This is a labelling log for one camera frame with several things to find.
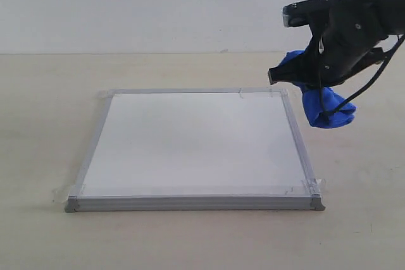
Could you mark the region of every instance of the blue cloth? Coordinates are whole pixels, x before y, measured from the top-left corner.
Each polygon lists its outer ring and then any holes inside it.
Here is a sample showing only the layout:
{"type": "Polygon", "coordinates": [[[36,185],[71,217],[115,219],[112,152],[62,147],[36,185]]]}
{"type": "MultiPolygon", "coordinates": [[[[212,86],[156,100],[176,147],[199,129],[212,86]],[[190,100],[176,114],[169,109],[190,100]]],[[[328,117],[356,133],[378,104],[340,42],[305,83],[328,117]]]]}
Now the blue cloth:
{"type": "MultiPolygon", "coordinates": [[[[288,52],[280,65],[300,55],[302,52],[304,51],[288,52]]],[[[300,83],[294,83],[294,85],[301,89],[302,105],[311,126],[322,129],[333,129],[346,126],[353,121],[354,112],[356,111],[356,106],[354,104],[348,103],[339,112],[330,116],[325,116],[323,115],[319,90],[308,90],[306,86],[301,85],[300,83]]],[[[327,111],[334,110],[341,102],[344,101],[343,97],[336,94],[329,87],[322,88],[322,99],[327,111]]]]}

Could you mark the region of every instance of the white wall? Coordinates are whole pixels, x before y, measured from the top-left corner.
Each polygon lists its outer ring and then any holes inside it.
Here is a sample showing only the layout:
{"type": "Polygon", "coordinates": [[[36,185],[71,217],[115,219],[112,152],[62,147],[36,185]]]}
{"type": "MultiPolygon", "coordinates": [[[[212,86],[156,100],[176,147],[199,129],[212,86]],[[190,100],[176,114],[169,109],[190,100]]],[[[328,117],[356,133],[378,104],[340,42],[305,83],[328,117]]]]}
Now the white wall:
{"type": "Polygon", "coordinates": [[[300,0],[0,0],[0,53],[289,51],[300,0]]]}

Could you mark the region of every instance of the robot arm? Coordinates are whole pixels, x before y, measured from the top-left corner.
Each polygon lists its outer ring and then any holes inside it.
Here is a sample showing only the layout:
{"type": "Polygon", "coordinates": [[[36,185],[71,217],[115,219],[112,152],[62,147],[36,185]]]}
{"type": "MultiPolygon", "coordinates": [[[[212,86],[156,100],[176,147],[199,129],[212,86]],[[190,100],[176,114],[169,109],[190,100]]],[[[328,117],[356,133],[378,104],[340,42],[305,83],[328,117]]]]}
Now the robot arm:
{"type": "Polygon", "coordinates": [[[313,36],[302,54],[269,69],[270,84],[300,83],[321,90],[382,63],[362,89],[324,113],[333,115],[377,80],[404,42],[405,0],[307,0],[284,7],[283,22],[285,27],[308,25],[313,36]],[[376,47],[390,35],[399,38],[391,50],[376,47]]]}

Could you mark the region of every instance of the blue rag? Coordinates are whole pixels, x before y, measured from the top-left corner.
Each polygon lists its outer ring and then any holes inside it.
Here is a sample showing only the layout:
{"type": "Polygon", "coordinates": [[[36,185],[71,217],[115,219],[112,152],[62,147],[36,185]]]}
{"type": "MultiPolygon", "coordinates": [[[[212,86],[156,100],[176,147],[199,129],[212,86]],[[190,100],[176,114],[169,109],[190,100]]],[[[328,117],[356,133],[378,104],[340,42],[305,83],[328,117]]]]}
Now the blue rag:
{"type": "MultiPolygon", "coordinates": [[[[302,52],[304,51],[288,52],[280,65],[300,55],[302,52]]],[[[308,90],[306,86],[299,83],[294,83],[294,85],[301,89],[302,105],[311,126],[322,129],[333,129],[346,126],[353,121],[354,112],[356,111],[354,104],[348,103],[339,112],[326,117],[322,114],[323,108],[320,102],[319,90],[308,90]]],[[[341,102],[344,101],[344,98],[336,94],[330,87],[322,88],[322,99],[327,111],[334,110],[341,102]]]]}

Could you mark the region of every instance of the beige table surface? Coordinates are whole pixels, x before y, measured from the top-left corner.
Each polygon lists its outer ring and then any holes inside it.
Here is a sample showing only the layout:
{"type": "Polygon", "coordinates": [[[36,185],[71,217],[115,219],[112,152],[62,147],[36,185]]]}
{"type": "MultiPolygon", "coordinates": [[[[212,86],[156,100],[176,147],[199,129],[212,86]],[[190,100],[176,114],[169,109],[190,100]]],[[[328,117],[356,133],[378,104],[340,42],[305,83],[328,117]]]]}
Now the beige table surface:
{"type": "MultiPolygon", "coordinates": [[[[354,123],[294,111],[324,212],[66,214],[109,89],[261,87],[268,54],[0,56],[0,269],[401,269],[405,263],[405,54],[356,99],[354,123]]],[[[348,96],[375,68],[337,92],[348,96]]]]}

